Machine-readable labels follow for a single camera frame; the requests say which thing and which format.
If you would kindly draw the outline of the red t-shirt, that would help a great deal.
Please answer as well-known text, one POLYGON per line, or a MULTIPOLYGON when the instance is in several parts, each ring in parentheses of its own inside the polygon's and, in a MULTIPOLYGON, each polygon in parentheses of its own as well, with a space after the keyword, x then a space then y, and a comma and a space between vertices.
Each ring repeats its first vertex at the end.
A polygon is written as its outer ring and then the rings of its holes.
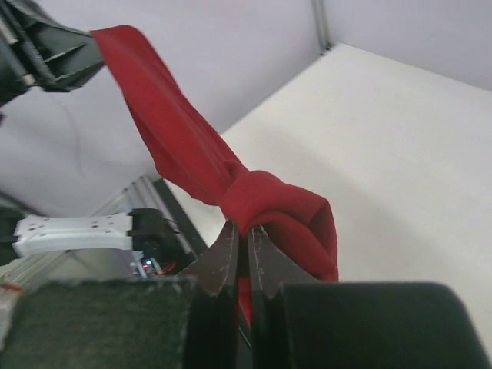
POLYGON ((328 200, 247 168, 182 93, 145 35, 130 25, 94 30, 103 61, 158 173, 218 207, 242 239, 258 226, 300 268, 337 281, 337 232, 328 200))

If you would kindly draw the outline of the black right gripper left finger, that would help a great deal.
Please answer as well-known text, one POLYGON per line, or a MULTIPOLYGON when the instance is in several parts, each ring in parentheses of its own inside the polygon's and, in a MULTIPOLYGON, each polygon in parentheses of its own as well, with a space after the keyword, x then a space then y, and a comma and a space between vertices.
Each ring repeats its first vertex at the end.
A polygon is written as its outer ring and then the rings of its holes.
POLYGON ((181 274, 196 282, 188 315, 184 368, 235 368, 238 351, 238 228, 217 240, 181 274))

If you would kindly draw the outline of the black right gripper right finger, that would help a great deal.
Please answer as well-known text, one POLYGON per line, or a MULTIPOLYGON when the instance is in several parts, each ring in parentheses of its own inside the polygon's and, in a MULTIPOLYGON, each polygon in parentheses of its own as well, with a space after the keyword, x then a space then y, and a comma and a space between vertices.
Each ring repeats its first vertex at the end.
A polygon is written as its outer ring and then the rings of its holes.
POLYGON ((248 232, 256 368, 323 367, 323 284, 277 248, 262 227, 248 232))

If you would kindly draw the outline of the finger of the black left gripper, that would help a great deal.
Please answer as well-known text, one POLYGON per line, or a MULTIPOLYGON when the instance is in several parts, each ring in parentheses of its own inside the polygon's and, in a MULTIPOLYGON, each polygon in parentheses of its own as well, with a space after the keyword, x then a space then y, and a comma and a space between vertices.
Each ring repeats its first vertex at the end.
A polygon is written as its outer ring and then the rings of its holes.
POLYGON ((22 15, 23 50, 45 91, 74 91, 105 65, 87 32, 65 27, 38 13, 22 15))

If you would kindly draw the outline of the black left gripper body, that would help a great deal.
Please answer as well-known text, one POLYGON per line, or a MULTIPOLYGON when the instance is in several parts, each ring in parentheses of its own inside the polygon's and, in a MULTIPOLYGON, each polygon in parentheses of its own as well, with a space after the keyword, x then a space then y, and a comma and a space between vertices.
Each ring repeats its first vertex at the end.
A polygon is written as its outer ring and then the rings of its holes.
POLYGON ((41 85, 25 30, 35 24, 29 12, 39 9, 35 1, 1 1, 1 106, 41 85))

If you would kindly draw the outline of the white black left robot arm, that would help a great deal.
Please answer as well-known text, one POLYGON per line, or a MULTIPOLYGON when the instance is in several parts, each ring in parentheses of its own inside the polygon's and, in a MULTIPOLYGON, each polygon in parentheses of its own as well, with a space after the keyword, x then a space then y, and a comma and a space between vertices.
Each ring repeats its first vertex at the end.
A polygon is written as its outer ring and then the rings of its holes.
MULTIPOLYGON (((82 87, 104 66, 87 32, 65 27, 33 1, 1 3, 1 105, 31 88, 47 93, 82 87)), ((138 253, 145 273, 166 274, 185 259, 166 208, 89 218, 29 215, 19 200, 1 196, 1 263, 52 251, 112 248, 138 253)))

